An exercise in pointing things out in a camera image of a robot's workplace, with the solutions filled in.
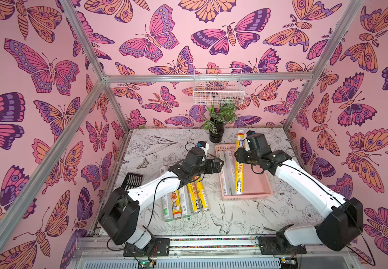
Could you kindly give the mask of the pink plastic basket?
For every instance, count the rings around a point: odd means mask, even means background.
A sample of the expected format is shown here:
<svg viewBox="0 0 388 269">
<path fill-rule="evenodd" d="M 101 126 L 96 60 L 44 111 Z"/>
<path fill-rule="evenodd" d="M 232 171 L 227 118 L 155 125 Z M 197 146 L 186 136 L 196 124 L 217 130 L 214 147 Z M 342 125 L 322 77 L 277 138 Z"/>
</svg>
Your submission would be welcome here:
<svg viewBox="0 0 388 269">
<path fill-rule="evenodd" d="M 224 201 L 235 200 L 261 200 L 272 196 L 273 189 L 269 183 L 267 174 L 256 174 L 249 164 L 244 164 L 243 194 L 234 196 L 224 196 L 223 184 L 219 173 L 219 183 L 221 196 Z"/>
</svg>

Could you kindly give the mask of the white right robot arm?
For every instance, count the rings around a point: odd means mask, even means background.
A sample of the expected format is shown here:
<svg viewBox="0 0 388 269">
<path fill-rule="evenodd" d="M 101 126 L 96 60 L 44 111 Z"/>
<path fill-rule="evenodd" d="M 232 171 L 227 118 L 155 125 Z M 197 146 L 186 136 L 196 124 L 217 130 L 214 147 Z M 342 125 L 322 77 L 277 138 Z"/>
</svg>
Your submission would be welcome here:
<svg viewBox="0 0 388 269">
<path fill-rule="evenodd" d="M 307 225 L 287 225 L 276 233 L 280 251 L 299 245 L 321 244 L 341 251 L 363 234 L 363 204 L 323 185 L 282 150 L 272 151 L 264 134 L 249 131 L 237 139 L 235 160 L 259 166 L 291 185 L 322 216 Z"/>
</svg>

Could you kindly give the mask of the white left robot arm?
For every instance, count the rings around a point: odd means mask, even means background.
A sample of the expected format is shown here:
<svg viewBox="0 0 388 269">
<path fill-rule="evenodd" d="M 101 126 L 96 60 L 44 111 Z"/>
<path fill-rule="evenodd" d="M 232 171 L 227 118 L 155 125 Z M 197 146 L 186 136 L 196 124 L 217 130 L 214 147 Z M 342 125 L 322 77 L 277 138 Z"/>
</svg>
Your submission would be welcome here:
<svg viewBox="0 0 388 269">
<path fill-rule="evenodd" d="M 194 183 L 198 176 L 220 173 L 224 160 L 208 159 L 206 155 L 206 148 L 193 147 L 183 160 L 151 182 L 128 190 L 123 187 L 113 190 L 98 215 L 99 224 L 111 241 L 115 245 L 128 243 L 139 249 L 145 248 L 152 235 L 139 225 L 141 212 L 163 196 Z"/>
</svg>

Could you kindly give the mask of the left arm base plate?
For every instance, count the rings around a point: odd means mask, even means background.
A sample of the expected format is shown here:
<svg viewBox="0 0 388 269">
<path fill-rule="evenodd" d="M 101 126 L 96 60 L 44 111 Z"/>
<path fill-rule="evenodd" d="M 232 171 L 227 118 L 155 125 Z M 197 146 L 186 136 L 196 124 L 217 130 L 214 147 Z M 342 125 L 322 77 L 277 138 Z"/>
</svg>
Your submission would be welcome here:
<svg viewBox="0 0 388 269">
<path fill-rule="evenodd" d="M 123 252 L 124 257 L 168 257 L 170 251 L 169 238 L 152 238 L 144 248 L 137 248 L 127 244 Z"/>
</svg>

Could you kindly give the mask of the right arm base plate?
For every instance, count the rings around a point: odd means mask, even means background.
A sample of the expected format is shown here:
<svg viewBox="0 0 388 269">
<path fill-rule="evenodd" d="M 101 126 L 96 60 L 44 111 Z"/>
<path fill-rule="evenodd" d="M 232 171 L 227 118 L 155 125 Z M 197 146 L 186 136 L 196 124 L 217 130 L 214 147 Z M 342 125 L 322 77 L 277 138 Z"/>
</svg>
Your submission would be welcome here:
<svg viewBox="0 0 388 269">
<path fill-rule="evenodd" d="M 293 246 L 284 238 L 278 236 L 256 236 L 256 245 L 259 246 L 262 255 L 292 255 L 292 254 L 307 254 L 307 250 L 302 245 Z"/>
</svg>

